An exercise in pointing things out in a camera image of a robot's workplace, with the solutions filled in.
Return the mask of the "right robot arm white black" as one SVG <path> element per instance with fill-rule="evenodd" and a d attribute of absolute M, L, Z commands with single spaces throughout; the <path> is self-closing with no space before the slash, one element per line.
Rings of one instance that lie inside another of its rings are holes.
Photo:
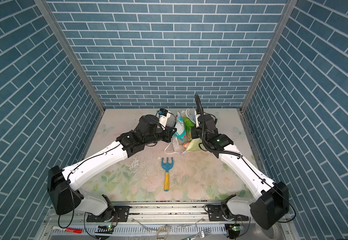
<path fill-rule="evenodd" d="M 238 196 L 228 198 L 227 210 L 253 218 L 265 230 L 280 222 L 290 209 L 287 185 L 276 183 L 247 160 L 227 135 L 218 132 L 212 115 L 196 111 L 195 117 L 192 131 L 201 139 L 203 149 L 231 168 L 253 195 L 254 199 L 246 202 Z"/>

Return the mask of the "illustrated paper gift bag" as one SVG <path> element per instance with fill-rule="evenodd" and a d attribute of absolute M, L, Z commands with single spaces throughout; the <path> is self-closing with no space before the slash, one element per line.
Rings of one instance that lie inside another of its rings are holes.
<path fill-rule="evenodd" d="M 171 142 L 165 148 L 165 154 L 184 155 L 189 152 L 205 151 L 200 138 L 193 137 L 191 128 L 195 127 L 195 115 L 190 113 L 190 109 L 177 112 L 173 127 L 177 132 L 173 135 Z"/>

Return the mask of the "teal red snack packet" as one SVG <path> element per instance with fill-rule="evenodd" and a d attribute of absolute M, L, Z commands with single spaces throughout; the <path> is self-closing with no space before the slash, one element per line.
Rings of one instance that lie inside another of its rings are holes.
<path fill-rule="evenodd" d="M 186 138 L 185 124 L 180 114 L 176 116 L 176 122 L 174 127 L 176 128 L 174 136 L 177 137 L 179 140 L 184 141 Z"/>

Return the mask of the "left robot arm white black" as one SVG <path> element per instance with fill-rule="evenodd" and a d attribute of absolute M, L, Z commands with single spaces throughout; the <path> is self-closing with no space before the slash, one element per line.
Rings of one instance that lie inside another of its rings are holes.
<path fill-rule="evenodd" d="M 110 166 L 126 160 L 145 146 L 159 141 L 169 143 L 177 129 L 165 126 L 158 117 L 145 115 L 137 127 L 121 134 L 114 142 L 92 156 L 65 168 L 54 166 L 48 172 L 47 192 L 57 215 L 83 212 L 97 217 L 99 221 L 111 221 L 115 208 L 106 195 L 98 197 L 81 187 L 92 177 Z"/>

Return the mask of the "green chips bag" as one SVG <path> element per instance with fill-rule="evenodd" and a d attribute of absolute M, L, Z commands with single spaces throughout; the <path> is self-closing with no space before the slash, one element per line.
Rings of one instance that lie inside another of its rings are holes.
<path fill-rule="evenodd" d="M 187 117 L 183 117 L 183 123 L 185 127 L 185 135 L 188 141 L 190 142 L 192 140 L 191 137 L 191 128 L 194 127 L 194 123 Z"/>

